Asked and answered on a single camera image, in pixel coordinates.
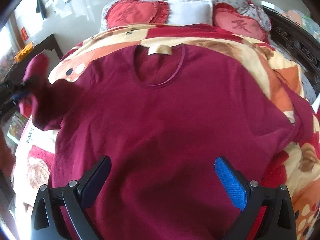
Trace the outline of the maroon knit shirt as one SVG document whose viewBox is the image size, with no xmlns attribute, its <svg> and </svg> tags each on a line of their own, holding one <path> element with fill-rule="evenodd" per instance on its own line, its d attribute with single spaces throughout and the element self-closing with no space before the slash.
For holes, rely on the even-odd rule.
<svg viewBox="0 0 320 240">
<path fill-rule="evenodd" d="M 103 239 L 221 239 L 238 216 L 214 172 L 223 155 L 249 179 L 290 143 L 316 142 L 311 106 L 285 89 L 294 120 L 237 60 L 180 44 L 171 55 L 127 47 L 92 61 L 75 82 L 32 89 L 33 123 L 56 129 L 53 187 L 100 157 L 110 175 L 89 219 Z"/>
</svg>

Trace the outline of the dark wooden console table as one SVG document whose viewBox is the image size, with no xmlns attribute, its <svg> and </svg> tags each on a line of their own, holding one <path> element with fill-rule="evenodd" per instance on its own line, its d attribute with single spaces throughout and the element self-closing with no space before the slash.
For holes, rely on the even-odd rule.
<svg viewBox="0 0 320 240">
<path fill-rule="evenodd" d="M 37 44 L 33 50 L 25 56 L 25 58 L 19 62 L 19 63 L 14 63 L 8 70 L 6 74 L 1 76 L 1 82 L 6 81 L 7 79 L 18 83 L 21 82 L 25 70 L 27 68 L 27 65 L 31 61 L 33 57 L 35 57 L 37 54 L 42 53 L 44 50 L 50 50 L 50 51 L 55 51 L 57 54 L 57 57 L 61 60 L 63 57 L 63 53 L 60 49 L 60 46 L 58 45 L 56 38 L 54 34 L 49 35 L 47 38 L 45 38 L 42 42 Z"/>
</svg>

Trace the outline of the green printed gift box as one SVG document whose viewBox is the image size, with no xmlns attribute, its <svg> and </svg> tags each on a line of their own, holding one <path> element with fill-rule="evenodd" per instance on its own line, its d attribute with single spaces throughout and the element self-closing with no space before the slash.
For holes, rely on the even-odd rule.
<svg viewBox="0 0 320 240">
<path fill-rule="evenodd" d="M 19 144 L 22 132 L 27 124 L 28 119 L 20 112 L 15 112 L 10 119 L 10 126 L 7 132 L 8 138 L 14 143 Z"/>
</svg>

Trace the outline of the orange plastic basket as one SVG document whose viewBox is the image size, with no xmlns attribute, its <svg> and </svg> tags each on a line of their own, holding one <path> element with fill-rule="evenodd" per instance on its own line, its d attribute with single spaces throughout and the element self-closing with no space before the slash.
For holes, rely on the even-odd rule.
<svg viewBox="0 0 320 240">
<path fill-rule="evenodd" d="M 14 61 L 21 62 L 31 51 L 34 49 L 34 43 L 29 42 L 25 47 L 23 47 L 14 57 Z"/>
</svg>

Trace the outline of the orange red cream fleece blanket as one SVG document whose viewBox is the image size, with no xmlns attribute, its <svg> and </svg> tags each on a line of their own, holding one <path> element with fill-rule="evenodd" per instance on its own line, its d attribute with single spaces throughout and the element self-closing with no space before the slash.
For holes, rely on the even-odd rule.
<svg viewBox="0 0 320 240">
<path fill-rule="evenodd" d="M 103 155 L 110 177 L 88 215 L 104 239 L 221 239 L 239 211 L 214 172 L 223 155 L 263 186 L 285 184 L 297 239 L 319 217 L 319 121 L 301 71 L 270 45 L 206 24 L 135 24 L 73 48 L 20 104 L 56 130 L 49 183 Z"/>
</svg>

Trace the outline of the red heart cushion left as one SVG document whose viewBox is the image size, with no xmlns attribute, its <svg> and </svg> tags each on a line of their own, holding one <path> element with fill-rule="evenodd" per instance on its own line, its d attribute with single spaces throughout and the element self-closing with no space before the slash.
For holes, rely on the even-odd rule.
<svg viewBox="0 0 320 240">
<path fill-rule="evenodd" d="M 119 0 L 108 9 L 104 19 L 108 28 L 134 23 L 165 23 L 169 16 L 165 1 Z"/>
</svg>

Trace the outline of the red heart cushion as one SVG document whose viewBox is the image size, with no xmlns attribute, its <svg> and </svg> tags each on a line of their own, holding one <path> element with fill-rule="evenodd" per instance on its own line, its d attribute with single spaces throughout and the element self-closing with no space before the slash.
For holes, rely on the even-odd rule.
<svg viewBox="0 0 320 240">
<path fill-rule="evenodd" d="M 218 3 L 213 9 L 213 24 L 231 33 L 267 42 L 266 32 L 254 18 L 242 15 L 226 3 Z"/>
<path fill-rule="evenodd" d="M 169 16 L 165 1 L 119 0 L 108 9 L 104 19 L 108 28 L 134 23 L 165 23 Z"/>
</svg>

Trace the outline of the dark carved wooden headboard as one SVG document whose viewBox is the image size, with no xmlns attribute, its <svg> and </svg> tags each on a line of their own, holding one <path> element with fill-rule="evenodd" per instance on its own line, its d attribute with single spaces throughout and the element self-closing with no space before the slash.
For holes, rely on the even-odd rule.
<svg viewBox="0 0 320 240">
<path fill-rule="evenodd" d="M 316 94 L 319 94 L 319 42 L 306 30 L 273 9 L 263 7 L 271 20 L 271 40 L 284 48 L 305 70 Z"/>
</svg>

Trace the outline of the white pillow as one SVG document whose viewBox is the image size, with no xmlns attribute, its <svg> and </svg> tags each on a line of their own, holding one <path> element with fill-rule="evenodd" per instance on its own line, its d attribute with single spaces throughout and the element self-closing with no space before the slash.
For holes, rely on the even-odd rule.
<svg viewBox="0 0 320 240">
<path fill-rule="evenodd" d="M 191 25 L 208 24 L 213 25 L 213 3 L 211 0 L 187 1 L 170 0 L 169 14 L 166 24 Z"/>
</svg>

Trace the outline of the red heart cushion right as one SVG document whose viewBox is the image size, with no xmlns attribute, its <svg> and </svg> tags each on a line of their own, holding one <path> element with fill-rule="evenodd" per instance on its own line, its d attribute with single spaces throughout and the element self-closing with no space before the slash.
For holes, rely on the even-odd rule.
<svg viewBox="0 0 320 240">
<path fill-rule="evenodd" d="M 266 32 L 254 18 L 242 15 L 226 3 L 218 3 L 213 9 L 213 24 L 231 33 L 267 42 Z"/>
</svg>

